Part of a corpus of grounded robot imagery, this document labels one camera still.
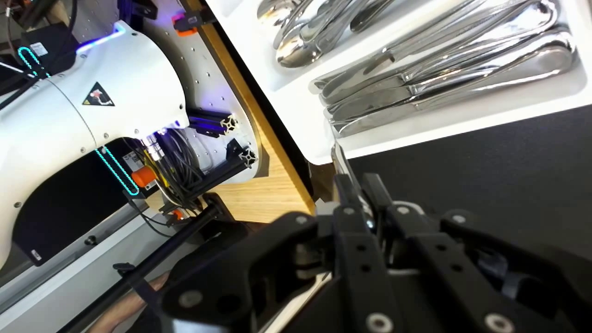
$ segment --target bolt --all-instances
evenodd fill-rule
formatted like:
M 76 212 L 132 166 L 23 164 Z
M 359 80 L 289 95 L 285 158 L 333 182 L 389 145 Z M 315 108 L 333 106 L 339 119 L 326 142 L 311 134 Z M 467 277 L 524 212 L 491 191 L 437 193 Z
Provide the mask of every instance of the bolt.
M 465 225 L 465 223 L 467 223 L 467 217 L 456 216 L 456 217 L 452 217 L 452 221 L 457 223 L 457 225 Z
M 409 216 L 411 212 L 409 212 L 409 208 L 398 208 L 396 210 L 400 216 Z
M 485 325 L 493 333 L 515 333 L 515 325 L 498 314 L 487 315 Z
M 393 332 L 393 323 L 389 317 L 382 314 L 372 314 L 367 321 L 367 327 L 372 333 L 391 333 Z
M 180 306 L 184 310 L 191 310 L 191 308 L 197 308 L 200 306 L 204 301 L 204 295 L 200 291 L 187 291 L 180 297 Z

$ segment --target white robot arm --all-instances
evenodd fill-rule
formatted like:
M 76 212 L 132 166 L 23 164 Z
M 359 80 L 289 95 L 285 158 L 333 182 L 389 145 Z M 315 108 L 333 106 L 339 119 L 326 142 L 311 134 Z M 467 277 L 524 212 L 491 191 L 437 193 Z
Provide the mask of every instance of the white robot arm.
M 82 47 L 71 71 L 0 112 L 0 269 L 21 208 L 43 182 L 111 142 L 187 127 L 180 79 L 148 38 L 117 23 L 113 36 Z

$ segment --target wooden table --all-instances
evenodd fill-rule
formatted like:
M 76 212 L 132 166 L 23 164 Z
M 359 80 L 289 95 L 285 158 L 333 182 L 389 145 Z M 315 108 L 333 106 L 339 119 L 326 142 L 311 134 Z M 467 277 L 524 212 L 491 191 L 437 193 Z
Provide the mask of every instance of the wooden table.
M 189 6 L 195 10 L 204 8 L 204 5 L 198 0 L 189 0 Z M 237 221 L 272 223 L 289 212 L 313 214 L 313 199 L 304 188 L 296 169 L 280 145 L 272 127 L 263 116 L 256 97 L 246 86 L 219 32 L 209 25 L 200 29 L 200 36 L 209 53 L 215 56 L 241 106 L 252 117 L 258 140 L 271 160 L 269 177 L 256 179 L 246 184 L 221 186 L 215 190 L 215 193 L 222 197 Z

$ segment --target black mat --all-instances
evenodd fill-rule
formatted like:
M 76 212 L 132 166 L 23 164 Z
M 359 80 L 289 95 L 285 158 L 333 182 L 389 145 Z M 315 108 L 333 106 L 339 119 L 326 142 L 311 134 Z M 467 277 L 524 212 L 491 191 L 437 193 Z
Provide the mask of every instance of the black mat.
M 592 108 L 354 162 L 394 199 L 493 225 L 592 260 Z

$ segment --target black logo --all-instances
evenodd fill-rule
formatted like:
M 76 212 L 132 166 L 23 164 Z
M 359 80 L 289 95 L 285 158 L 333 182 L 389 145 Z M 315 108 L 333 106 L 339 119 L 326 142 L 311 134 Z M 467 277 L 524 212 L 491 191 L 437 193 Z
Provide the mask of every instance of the black logo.
M 97 82 L 82 103 L 82 106 L 100 106 L 100 108 L 115 108 L 115 103 L 110 99 L 108 92 Z

